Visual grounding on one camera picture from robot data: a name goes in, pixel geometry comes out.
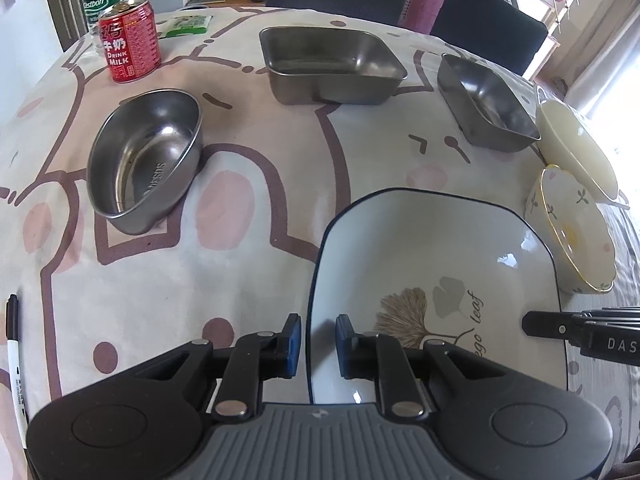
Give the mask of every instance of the rectangular steel tray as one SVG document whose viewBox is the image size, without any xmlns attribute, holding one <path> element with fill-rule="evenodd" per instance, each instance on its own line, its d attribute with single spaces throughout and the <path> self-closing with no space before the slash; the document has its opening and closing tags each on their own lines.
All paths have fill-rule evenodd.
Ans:
<svg viewBox="0 0 640 480">
<path fill-rule="evenodd" d="M 469 143 L 500 152 L 519 152 L 540 140 L 527 111 L 490 68 L 444 54 L 438 86 Z"/>
<path fill-rule="evenodd" d="M 379 37 L 362 30 L 270 27 L 260 32 L 271 91 L 285 105 L 375 105 L 407 73 Z"/>
</svg>

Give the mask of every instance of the metal screw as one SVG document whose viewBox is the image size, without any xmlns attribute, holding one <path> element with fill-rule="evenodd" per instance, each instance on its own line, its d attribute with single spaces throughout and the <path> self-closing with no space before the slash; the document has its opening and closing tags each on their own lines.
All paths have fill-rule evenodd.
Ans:
<svg viewBox="0 0 640 480">
<path fill-rule="evenodd" d="M 394 412 L 397 416 L 404 417 L 412 417 L 412 416 L 420 416 L 424 413 L 424 408 L 418 404 L 417 402 L 411 402 L 410 400 L 403 400 L 401 402 L 396 402 L 392 407 L 391 411 Z"/>
<path fill-rule="evenodd" d="M 216 405 L 216 413 L 222 416 L 243 416 L 246 410 L 242 400 L 223 400 Z"/>
</svg>

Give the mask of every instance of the pink cheek pattern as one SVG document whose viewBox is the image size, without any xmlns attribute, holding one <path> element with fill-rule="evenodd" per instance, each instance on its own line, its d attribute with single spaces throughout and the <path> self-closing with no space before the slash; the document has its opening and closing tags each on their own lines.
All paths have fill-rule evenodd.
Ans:
<svg viewBox="0 0 640 480">
<path fill-rule="evenodd" d="M 229 348 L 234 337 L 234 328 L 223 317 L 209 319 L 202 327 L 202 338 L 211 341 L 213 348 Z"/>
<path fill-rule="evenodd" d="M 76 232 L 69 248 L 66 250 L 65 255 L 62 257 L 58 268 L 54 271 L 56 274 L 61 274 L 66 270 L 73 267 L 78 260 L 80 260 L 80 253 L 82 251 L 82 236 L 84 234 L 84 216 L 82 212 L 78 212 L 78 224 L 76 224 Z"/>
<path fill-rule="evenodd" d="M 513 153 L 505 153 L 505 152 L 497 152 L 495 150 L 490 150 L 495 160 L 499 160 L 500 162 L 511 162 L 515 155 Z"/>
<path fill-rule="evenodd" d="M 21 119 L 25 115 L 30 114 L 38 107 L 38 105 L 43 101 L 43 99 L 44 99 L 43 97 L 38 97 L 37 99 L 31 101 L 30 103 L 25 104 L 22 108 L 18 110 L 18 113 L 15 116 Z"/>
<path fill-rule="evenodd" d="M 33 206 L 22 225 L 24 250 L 31 254 L 41 248 L 51 234 L 52 225 L 53 219 L 49 206 L 44 202 Z"/>
<path fill-rule="evenodd" d="M 110 374 L 118 366 L 118 351 L 111 343 L 102 341 L 94 348 L 94 365 L 103 374 Z"/>
<path fill-rule="evenodd" d="M 254 211 L 254 189 L 246 177 L 228 170 L 215 174 L 196 209 L 200 245 L 213 251 L 235 249 L 244 239 Z"/>
<path fill-rule="evenodd" d="M 449 181 L 447 173 L 439 166 L 426 164 L 409 171 L 406 176 L 406 184 L 417 189 L 442 190 Z"/>
</svg>

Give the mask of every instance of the desk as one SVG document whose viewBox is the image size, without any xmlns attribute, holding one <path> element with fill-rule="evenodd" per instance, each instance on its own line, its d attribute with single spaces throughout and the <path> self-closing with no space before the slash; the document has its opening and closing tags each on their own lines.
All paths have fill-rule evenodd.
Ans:
<svg viewBox="0 0 640 480">
<path fill-rule="evenodd" d="M 256 3 L 251 0 L 225 0 L 214 4 L 205 4 L 207 7 L 264 7 L 264 2 Z"/>
</svg>

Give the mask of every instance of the green packet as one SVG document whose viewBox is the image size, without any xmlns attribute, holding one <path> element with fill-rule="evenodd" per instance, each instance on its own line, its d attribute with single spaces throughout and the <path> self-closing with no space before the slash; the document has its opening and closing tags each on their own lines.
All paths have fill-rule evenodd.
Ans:
<svg viewBox="0 0 640 480">
<path fill-rule="evenodd" d="M 174 38 L 188 34 L 204 34 L 211 16 L 176 16 L 170 18 L 163 27 L 159 38 Z"/>
</svg>

